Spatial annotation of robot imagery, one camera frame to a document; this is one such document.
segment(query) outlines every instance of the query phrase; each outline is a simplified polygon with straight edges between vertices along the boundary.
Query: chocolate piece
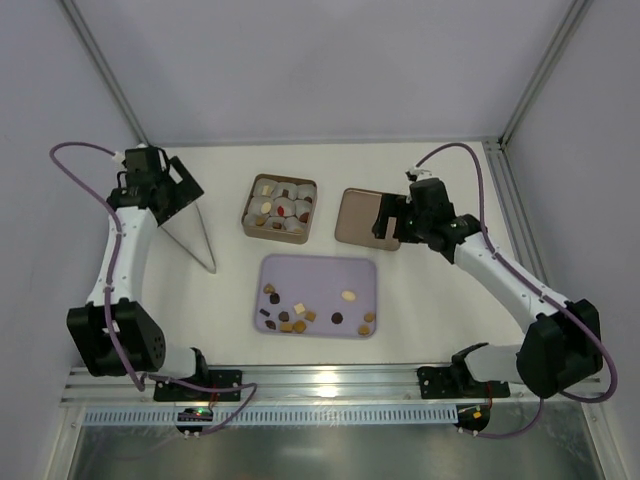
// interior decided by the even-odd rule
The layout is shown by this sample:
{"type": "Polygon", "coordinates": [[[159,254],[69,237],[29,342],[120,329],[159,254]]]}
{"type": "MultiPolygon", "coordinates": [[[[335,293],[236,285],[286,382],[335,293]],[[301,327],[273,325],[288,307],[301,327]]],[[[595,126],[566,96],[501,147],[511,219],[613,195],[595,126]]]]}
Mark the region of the chocolate piece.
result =
{"type": "Polygon", "coordinates": [[[307,324],[302,320],[298,320],[293,324],[293,329],[296,331],[296,333],[302,333],[307,329],[307,324]]]}

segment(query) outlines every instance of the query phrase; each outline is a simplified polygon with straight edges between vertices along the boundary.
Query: small tray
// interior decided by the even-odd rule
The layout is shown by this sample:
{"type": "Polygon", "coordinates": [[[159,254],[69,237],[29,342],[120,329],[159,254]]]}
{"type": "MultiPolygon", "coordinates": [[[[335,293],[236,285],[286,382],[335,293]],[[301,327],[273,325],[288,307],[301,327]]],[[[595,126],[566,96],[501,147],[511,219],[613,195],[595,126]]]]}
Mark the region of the small tray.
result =
{"type": "Polygon", "coordinates": [[[242,223],[244,234],[247,237],[255,237],[255,238],[261,238],[263,240],[274,240],[276,242],[295,243],[298,245],[302,245],[303,243],[306,243],[307,240],[309,239],[309,232],[311,231],[311,224],[313,223],[313,214],[316,210],[317,203],[318,203],[318,185],[313,180],[261,173],[256,176],[256,178],[253,180],[253,183],[251,184],[251,189],[249,190],[249,197],[247,198],[247,203],[245,204],[244,210],[242,211],[242,216],[240,217],[240,223],[242,223]],[[245,215],[247,215],[247,212],[249,210],[249,204],[251,203],[251,198],[253,197],[253,190],[258,180],[262,178],[275,180],[276,182],[293,183],[295,185],[313,185],[315,187],[316,198],[311,204],[311,212],[309,212],[307,227],[304,229],[302,233],[294,233],[294,232],[287,232],[285,230],[273,230],[271,228],[244,225],[242,220],[244,219],[245,215]]]}
{"type": "Polygon", "coordinates": [[[369,259],[269,255],[262,261],[254,311],[255,327],[262,333],[366,339],[375,333],[378,323],[377,318],[365,322],[367,313],[377,314],[377,270],[369,259]],[[263,291],[267,284],[273,285],[280,296],[276,305],[271,304],[270,295],[263,291]],[[346,290],[356,294],[355,301],[342,298],[342,292],[346,290]],[[304,320],[304,314],[296,315],[293,307],[298,303],[316,314],[314,321],[304,320]],[[270,315],[267,317],[260,310],[270,315]],[[288,323],[302,320],[306,330],[302,334],[281,332],[282,322],[278,316],[283,311],[289,314],[288,323]],[[336,312],[343,317],[340,324],[331,320],[336,312]],[[267,327],[267,320],[275,323],[276,330],[267,327]],[[366,336],[358,333],[362,325],[369,327],[370,333],[366,336]]]}

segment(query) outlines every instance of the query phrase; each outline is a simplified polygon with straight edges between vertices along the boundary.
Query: metal frame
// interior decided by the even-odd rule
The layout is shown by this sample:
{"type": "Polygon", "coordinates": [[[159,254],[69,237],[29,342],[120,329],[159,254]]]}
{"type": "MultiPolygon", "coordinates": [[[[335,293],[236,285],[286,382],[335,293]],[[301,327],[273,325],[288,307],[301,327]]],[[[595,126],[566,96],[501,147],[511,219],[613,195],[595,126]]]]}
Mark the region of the metal frame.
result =
{"type": "MultiPolygon", "coordinates": [[[[88,28],[76,1],[58,0],[58,3],[88,52],[133,135],[138,141],[148,143],[149,140],[144,128],[88,28]]],[[[507,147],[544,88],[547,79],[592,3],[593,0],[574,0],[572,2],[500,138],[473,139],[483,141],[483,148],[517,260],[545,283],[547,283],[547,275],[515,184],[507,147]]],[[[199,208],[198,216],[213,262],[213,271],[175,237],[169,235],[204,268],[215,273],[215,259],[199,208]]],[[[252,405],[258,407],[304,406],[313,408],[358,405],[366,408],[386,405],[392,408],[393,406],[406,407],[416,404],[446,406],[455,402],[482,401],[482,399],[421,400],[415,375],[419,366],[424,365],[235,366],[233,368],[243,370],[245,382],[256,382],[260,386],[255,401],[252,402],[252,405]]],[[[571,391],[581,394],[595,394],[602,392],[603,387],[599,378],[590,378],[575,386],[571,391]]],[[[526,388],[518,385],[513,386],[510,399],[496,399],[495,401],[513,402],[514,399],[523,402],[536,401],[536,398],[526,388]]],[[[81,424],[87,408],[102,406],[142,410],[148,409],[151,401],[151,389],[140,393],[126,378],[94,378],[88,374],[86,369],[73,369],[61,400],[61,407],[65,409],[65,414],[47,478],[65,478],[68,474],[79,436],[80,429],[77,427],[81,424]]],[[[565,400],[558,397],[552,401],[565,400]]],[[[187,405],[205,406],[204,403],[197,402],[174,404],[176,407],[187,405]]],[[[583,411],[607,478],[627,478],[613,436],[606,423],[602,406],[586,405],[583,407],[583,411]]]]}

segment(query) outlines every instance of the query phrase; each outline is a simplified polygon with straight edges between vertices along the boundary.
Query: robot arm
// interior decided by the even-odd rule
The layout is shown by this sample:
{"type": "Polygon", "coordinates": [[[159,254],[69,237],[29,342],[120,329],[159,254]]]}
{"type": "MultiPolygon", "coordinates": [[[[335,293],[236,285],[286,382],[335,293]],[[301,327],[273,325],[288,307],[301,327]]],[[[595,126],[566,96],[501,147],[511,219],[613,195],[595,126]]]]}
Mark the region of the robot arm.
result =
{"type": "Polygon", "coordinates": [[[123,164],[126,186],[114,189],[107,199],[122,226],[111,305],[104,304],[104,289],[119,233],[109,217],[109,237],[98,279],[86,304],[69,310],[67,326],[94,376],[126,373],[105,327],[104,309],[110,308],[114,330],[136,371],[189,378],[198,383],[197,377],[206,373],[206,361],[198,350],[168,342],[142,307],[141,297],[147,253],[158,227],[204,192],[180,160],[168,159],[161,149],[127,150],[123,164]]]}
{"type": "Polygon", "coordinates": [[[384,194],[373,226],[376,238],[384,238],[390,217],[397,219],[395,238],[426,243],[469,273],[496,297],[525,333],[522,345],[480,344],[454,355],[455,368],[461,368],[459,360],[463,358],[466,370],[454,377],[467,377],[470,382],[524,383],[536,395],[549,398],[602,369],[598,349],[545,299],[566,306],[600,338],[595,307],[586,300],[568,301],[500,252],[503,261],[521,277],[517,278],[498,260],[494,253],[498,249],[489,248],[488,234],[482,232],[480,222],[471,215],[456,216],[441,180],[414,181],[409,197],[384,194]],[[543,295],[534,294],[522,278],[543,295]]]}

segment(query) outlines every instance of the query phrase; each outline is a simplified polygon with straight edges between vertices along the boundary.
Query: black mount bracket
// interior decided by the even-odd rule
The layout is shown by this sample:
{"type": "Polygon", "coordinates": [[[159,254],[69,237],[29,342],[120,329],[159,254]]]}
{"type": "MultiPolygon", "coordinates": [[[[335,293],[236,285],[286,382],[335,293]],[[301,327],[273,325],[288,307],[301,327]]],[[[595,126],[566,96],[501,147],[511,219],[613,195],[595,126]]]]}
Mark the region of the black mount bracket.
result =
{"type": "Polygon", "coordinates": [[[472,345],[451,357],[446,367],[420,367],[417,371],[420,396],[423,400],[486,398],[489,391],[493,398],[508,398],[511,395],[508,383],[477,382],[469,373],[464,358],[486,343],[472,345]]]}
{"type": "MultiPolygon", "coordinates": [[[[196,352],[196,373],[192,377],[184,378],[185,382],[192,383],[205,388],[231,388],[242,385],[242,370],[215,370],[209,369],[207,362],[200,352],[196,352]]],[[[156,383],[153,392],[153,400],[156,402],[209,402],[212,399],[211,393],[198,392],[189,388],[176,385],[175,383],[156,383]]],[[[219,402],[239,402],[240,392],[219,393],[219,402]]]]}

